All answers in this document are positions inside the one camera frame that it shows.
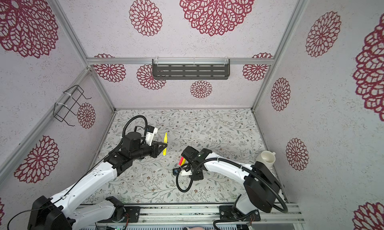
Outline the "yellow highlighter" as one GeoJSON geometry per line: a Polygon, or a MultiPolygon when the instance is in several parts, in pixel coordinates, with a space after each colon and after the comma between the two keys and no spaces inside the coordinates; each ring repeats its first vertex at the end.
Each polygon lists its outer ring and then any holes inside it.
{"type": "MultiPolygon", "coordinates": [[[[167,144],[167,146],[168,146],[168,133],[167,132],[165,133],[165,136],[164,136],[164,143],[167,144]]],[[[163,156],[166,156],[166,154],[167,154],[167,147],[165,147],[163,149],[163,156]]]]}

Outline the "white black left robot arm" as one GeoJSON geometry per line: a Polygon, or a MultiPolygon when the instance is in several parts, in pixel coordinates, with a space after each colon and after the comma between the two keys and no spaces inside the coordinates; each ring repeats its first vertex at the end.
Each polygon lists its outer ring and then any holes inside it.
{"type": "Polygon", "coordinates": [[[147,156],[156,158],[166,143],[150,141],[138,132],[122,137],[119,144],[88,174],[67,189],[50,198],[41,196],[34,201],[27,228],[29,230],[79,230],[98,221],[110,219],[116,211],[118,220],[124,205],[115,197],[79,210],[78,206],[109,181],[130,168],[135,160],[147,156]]]}

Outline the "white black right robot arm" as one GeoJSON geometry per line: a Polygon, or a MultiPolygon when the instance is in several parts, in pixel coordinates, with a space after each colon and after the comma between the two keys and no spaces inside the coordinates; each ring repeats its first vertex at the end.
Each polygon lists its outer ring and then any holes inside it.
{"type": "Polygon", "coordinates": [[[279,195],[281,184],[271,172],[276,153],[263,151],[254,164],[238,163],[208,149],[198,151],[190,146],[182,152],[187,163],[173,169],[179,191],[188,192],[194,181],[204,178],[204,171],[221,174],[243,184],[246,194],[239,195],[233,209],[241,214],[259,210],[270,213],[275,209],[287,213],[288,207],[279,195]]]}

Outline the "white mug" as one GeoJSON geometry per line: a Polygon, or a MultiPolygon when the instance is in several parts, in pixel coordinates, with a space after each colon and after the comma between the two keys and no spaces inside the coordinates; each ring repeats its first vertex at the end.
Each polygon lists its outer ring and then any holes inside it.
{"type": "Polygon", "coordinates": [[[264,164],[268,169],[271,169],[276,162],[276,153],[263,151],[257,156],[256,161],[264,164]]]}

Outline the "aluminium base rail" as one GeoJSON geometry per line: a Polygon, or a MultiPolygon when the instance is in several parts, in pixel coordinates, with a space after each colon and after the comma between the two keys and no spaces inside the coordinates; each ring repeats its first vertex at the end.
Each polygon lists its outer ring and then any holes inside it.
{"type": "MultiPolygon", "coordinates": [[[[213,222],[228,219],[232,203],[224,204],[126,204],[129,220],[120,223],[100,221],[86,230],[185,230],[200,227],[214,229],[213,222]]],[[[297,204],[288,204],[289,212],[258,211],[242,221],[217,223],[221,230],[302,230],[305,220],[297,204]]]]}

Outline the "dark grey wall shelf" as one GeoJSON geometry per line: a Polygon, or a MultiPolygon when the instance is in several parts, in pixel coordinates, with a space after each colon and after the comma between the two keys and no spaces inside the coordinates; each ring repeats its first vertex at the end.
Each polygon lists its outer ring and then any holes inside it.
{"type": "Polygon", "coordinates": [[[152,60],[152,76],[156,80],[227,80],[231,61],[165,61],[152,60]]]}

